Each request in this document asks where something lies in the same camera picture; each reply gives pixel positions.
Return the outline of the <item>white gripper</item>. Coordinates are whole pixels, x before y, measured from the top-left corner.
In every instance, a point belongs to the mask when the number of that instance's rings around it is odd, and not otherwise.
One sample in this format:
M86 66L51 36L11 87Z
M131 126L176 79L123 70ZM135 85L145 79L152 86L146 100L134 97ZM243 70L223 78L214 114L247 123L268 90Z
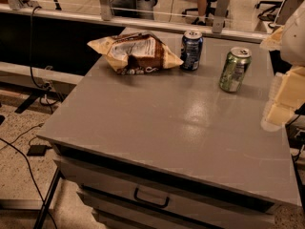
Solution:
M266 121L277 126L287 123L305 103L305 2L287 20L281 38L281 58L292 64L285 73L277 73L279 87Z

